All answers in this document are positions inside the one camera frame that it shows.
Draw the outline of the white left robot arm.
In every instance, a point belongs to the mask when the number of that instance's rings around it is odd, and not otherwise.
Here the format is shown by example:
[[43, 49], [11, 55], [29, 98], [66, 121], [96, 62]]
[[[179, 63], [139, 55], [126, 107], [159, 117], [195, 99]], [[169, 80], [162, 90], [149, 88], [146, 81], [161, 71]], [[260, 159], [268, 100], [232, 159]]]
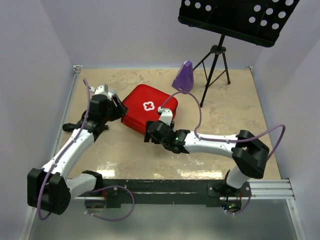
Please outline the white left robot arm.
[[27, 174], [27, 204], [61, 215], [72, 199], [87, 192], [99, 196], [104, 190], [100, 173], [85, 170], [73, 179], [68, 176], [85, 151], [105, 131], [106, 123], [122, 119], [127, 111], [115, 93], [92, 95], [88, 109], [75, 124], [62, 149], [42, 168], [32, 168]]

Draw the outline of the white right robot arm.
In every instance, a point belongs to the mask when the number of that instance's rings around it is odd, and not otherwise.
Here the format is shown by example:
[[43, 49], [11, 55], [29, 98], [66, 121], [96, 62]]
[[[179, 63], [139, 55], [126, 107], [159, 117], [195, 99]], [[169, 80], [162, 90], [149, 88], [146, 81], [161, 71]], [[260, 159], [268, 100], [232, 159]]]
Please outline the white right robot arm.
[[227, 196], [235, 196], [247, 180], [264, 177], [270, 149], [250, 131], [208, 135], [186, 129], [174, 130], [173, 127], [173, 123], [148, 121], [144, 141], [161, 144], [174, 154], [205, 153], [234, 160], [236, 166], [229, 171], [222, 185]]

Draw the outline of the red black medicine kit case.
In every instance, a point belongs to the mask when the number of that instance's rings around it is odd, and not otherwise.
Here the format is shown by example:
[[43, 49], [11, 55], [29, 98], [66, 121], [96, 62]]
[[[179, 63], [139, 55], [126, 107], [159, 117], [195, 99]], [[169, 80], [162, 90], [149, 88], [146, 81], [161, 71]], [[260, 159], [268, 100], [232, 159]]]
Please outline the red black medicine kit case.
[[121, 122], [128, 128], [144, 135], [147, 121], [159, 119], [157, 109], [165, 104], [173, 115], [176, 115], [178, 100], [175, 97], [146, 84], [139, 84], [122, 102], [127, 108], [127, 114]]

